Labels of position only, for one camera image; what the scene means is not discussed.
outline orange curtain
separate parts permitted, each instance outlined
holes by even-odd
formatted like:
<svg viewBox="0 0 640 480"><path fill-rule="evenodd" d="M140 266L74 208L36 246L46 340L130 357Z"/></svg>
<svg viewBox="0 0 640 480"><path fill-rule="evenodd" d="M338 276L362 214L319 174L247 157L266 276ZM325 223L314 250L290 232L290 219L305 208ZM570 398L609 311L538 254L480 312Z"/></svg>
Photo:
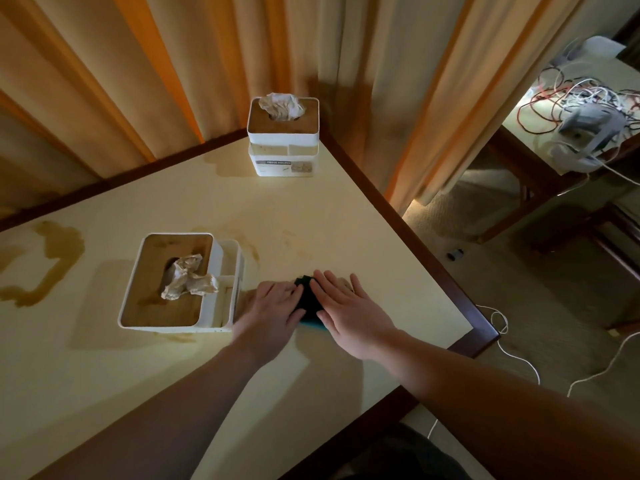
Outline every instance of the orange curtain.
<svg viewBox="0 0 640 480"><path fill-rule="evenodd" d="M272 91L317 96L402 211L452 185L578 29L638 5L0 0L0 217L243 128Z"/></svg>

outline wooden table edge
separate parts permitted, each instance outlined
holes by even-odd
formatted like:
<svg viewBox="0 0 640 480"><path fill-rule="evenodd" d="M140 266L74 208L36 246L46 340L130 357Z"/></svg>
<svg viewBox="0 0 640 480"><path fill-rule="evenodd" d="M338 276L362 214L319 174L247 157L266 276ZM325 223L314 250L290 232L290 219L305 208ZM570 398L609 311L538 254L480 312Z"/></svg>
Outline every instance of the wooden table edge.
<svg viewBox="0 0 640 480"><path fill-rule="evenodd" d="M156 171L169 168L183 161L210 152L246 137L246 130L240 129L224 136L214 138L185 151L124 172L116 177L101 180L92 185L66 194L56 200L26 209L0 221L0 232L32 221L39 217L64 209L70 205L94 197ZM446 295L452 300L460 313L468 320L473 329L456 341L449 350L469 357L475 357L491 345L498 333L453 280L444 266L431 254L402 217L391 207L373 183L357 167L342 147L334 140L325 127L321 128L320 139L332 156L340 163L369 202L391 226L413 255L420 261ZM346 428L332 437L316 451L282 476L283 479L324 478L342 464L362 452L366 446L382 435L388 428L400 421L418 404L417 400L403 387L397 387L376 403L363 415L355 419Z"/></svg>

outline right hand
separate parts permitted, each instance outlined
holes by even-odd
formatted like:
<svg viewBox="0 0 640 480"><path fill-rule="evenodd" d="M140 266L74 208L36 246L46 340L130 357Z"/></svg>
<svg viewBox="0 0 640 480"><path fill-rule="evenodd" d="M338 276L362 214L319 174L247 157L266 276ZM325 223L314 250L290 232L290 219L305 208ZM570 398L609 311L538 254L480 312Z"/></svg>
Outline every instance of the right hand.
<svg viewBox="0 0 640 480"><path fill-rule="evenodd" d="M317 316L340 347L356 358L372 359L376 346L396 327L365 293L358 277L350 277L353 291L331 271L315 270L309 286L324 308Z"/></svg>

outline white tabletop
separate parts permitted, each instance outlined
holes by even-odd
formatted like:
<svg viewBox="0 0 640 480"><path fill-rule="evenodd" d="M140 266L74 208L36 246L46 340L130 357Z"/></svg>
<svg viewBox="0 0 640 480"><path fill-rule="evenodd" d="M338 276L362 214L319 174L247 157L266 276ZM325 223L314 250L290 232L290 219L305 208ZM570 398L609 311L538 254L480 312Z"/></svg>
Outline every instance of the white tabletop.
<svg viewBox="0 0 640 480"><path fill-rule="evenodd" d="M548 71L551 74L550 83L548 87L554 87L553 79L556 77L555 71ZM594 61L594 62L581 62L575 61L571 65L567 65L563 69L564 76L567 79L575 79L577 77L584 78L593 77L598 79L601 83L605 84L614 91L621 91L622 89L633 89L640 91L640 72L629 67L624 62L617 59ZM556 170L559 175L564 175L568 170L559 168L554 164L554 161L550 158L548 150L550 147L551 138L553 133L547 133L542 135L533 135L524 131L524 129L518 124L516 119L518 108L528 103L531 100L530 97L524 96L509 113L507 118L502 123L502 126L507 128L515 137L523 142L532 152L540 157L551 168ZM537 112L549 117L553 100L544 100L535 104ZM554 111L554 115L557 116L558 110ZM542 132L554 127L553 123L546 121L539 117L531 106L522 108L520 112L520 122L530 131ZM605 147L605 150L617 146L620 142L611 142Z"/></svg>
<svg viewBox="0 0 640 480"><path fill-rule="evenodd" d="M471 330L324 146L312 178L256 177L247 146L236 141L0 233L0 295L7 286L35 289L55 264L44 257L38 223L55 223L44 226L50 238L71 228L60 254L79 255L39 303L0 302L1 478L36 473L228 343L228 333L167 336L117 326L150 232L238 240L250 258L247 287L316 267L356 272L398 327L442 347ZM65 259L56 269L64 271ZM327 332L300 325L249 382L194 478L277 478L396 386Z"/></svg>

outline crumpled tissue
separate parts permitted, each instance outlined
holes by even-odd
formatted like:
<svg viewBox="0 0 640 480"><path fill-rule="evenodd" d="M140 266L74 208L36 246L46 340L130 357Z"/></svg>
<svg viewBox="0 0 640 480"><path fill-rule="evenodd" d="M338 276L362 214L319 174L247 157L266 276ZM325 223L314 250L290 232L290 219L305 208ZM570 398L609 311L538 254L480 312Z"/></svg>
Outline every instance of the crumpled tissue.
<svg viewBox="0 0 640 480"><path fill-rule="evenodd" d="M305 107L293 94L267 94L260 98L258 104L276 121L297 120L305 113Z"/></svg>
<svg viewBox="0 0 640 480"><path fill-rule="evenodd" d="M177 259L166 270L163 282L170 280L160 296L163 299L178 299L183 294L191 293L204 296L218 292L218 281L212 274L199 276L195 273L202 261L200 254Z"/></svg>

